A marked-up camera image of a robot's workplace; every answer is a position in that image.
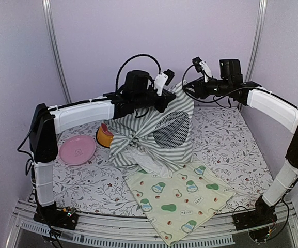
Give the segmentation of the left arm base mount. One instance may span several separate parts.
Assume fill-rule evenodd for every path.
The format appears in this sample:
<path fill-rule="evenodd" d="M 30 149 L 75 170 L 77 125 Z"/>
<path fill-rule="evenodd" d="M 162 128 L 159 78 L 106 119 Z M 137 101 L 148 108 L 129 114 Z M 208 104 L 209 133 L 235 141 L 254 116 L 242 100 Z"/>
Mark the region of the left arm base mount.
<path fill-rule="evenodd" d="M 49 206 L 37 204 L 36 213 L 33 220 L 48 226 L 75 230 L 78 223 L 79 215 L 76 210 L 67 207 L 66 211 L 58 209 L 56 202 Z"/>

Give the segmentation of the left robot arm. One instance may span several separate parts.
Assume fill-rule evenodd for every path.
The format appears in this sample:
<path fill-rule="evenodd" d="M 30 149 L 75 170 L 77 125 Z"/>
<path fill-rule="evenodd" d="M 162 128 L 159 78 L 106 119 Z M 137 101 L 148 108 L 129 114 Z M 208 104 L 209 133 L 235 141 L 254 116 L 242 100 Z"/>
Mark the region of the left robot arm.
<path fill-rule="evenodd" d="M 175 99 L 164 89 L 175 74 L 171 70 L 153 79 L 148 72 L 133 70 L 126 74 L 125 83 L 116 92 L 63 106 L 37 105 L 29 132 L 29 146 L 34 163 L 37 205 L 40 215 L 49 224 L 60 220 L 60 213 L 52 207 L 53 164 L 58 155 L 56 136 L 65 130 L 95 121 L 119 119 L 137 109 L 154 107 L 160 113 Z"/>

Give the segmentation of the striped fabric pet tent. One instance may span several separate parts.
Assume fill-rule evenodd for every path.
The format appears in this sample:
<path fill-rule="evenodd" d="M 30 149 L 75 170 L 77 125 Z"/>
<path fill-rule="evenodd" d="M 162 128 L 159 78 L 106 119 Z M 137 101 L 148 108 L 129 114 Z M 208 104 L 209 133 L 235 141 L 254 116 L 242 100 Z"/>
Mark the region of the striped fabric pet tent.
<path fill-rule="evenodd" d="M 171 178 L 192 160 L 191 144 L 194 102 L 182 84 L 169 89 L 176 98 L 163 113 L 151 107 L 135 114 L 107 121 L 113 134 L 109 161 L 120 169 L 144 170 L 161 178 Z"/>

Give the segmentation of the avocado print cushion mat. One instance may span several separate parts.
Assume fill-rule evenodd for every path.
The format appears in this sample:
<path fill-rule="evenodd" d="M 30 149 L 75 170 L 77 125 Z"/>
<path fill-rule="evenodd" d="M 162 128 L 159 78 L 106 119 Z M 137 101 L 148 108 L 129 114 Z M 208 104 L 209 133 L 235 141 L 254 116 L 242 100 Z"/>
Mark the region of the avocado print cushion mat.
<path fill-rule="evenodd" d="M 126 183 L 140 209 L 165 242 L 172 246 L 208 221 L 235 191 L 202 162 L 190 162 L 161 178 L 139 170 Z"/>

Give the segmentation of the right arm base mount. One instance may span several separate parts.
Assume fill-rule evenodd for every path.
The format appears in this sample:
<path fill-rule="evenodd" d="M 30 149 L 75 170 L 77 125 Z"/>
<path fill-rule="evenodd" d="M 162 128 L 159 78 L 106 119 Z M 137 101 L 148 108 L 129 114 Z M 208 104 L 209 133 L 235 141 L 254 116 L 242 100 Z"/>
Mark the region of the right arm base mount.
<path fill-rule="evenodd" d="M 243 206 L 238 206 L 232 213 L 233 223 L 236 230 L 250 230 L 264 226 L 264 228 L 252 230 L 249 232 L 250 238 L 257 242 L 263 243 L 270 237 L 273 228 L 275 227 L 277 216 L 275 207 L 269 207 L 265 203 L 258 203 L 254 210 L 248 210 Z"/>

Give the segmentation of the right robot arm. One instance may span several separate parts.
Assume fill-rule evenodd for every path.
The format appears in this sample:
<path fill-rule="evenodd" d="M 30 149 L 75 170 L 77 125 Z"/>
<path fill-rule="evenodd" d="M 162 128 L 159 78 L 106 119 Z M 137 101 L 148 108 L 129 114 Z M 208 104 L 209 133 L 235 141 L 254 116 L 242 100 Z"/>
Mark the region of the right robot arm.
<path fill-rule="evenodd" d="M 266 114 L 292 134 L 282 168 L 269 189 L 258 198 L 256 210 L 250 215 L 254 225 L 262 225 L 270 218 L 270 210 L 298 181 L 298 106 L 253 81 L 245 82 L 237 59 L 219 61 L 219 79 L 212 76 L 208 65 L 199 57 L 192 60 L 192 67 L 202 77 L 189 83 L 182 82 L 182 89 L 190 98 L 208 103 L 206 98 L 209 96 L 212 97 L 212 102 L 230 97 L 243 106 Z"/>

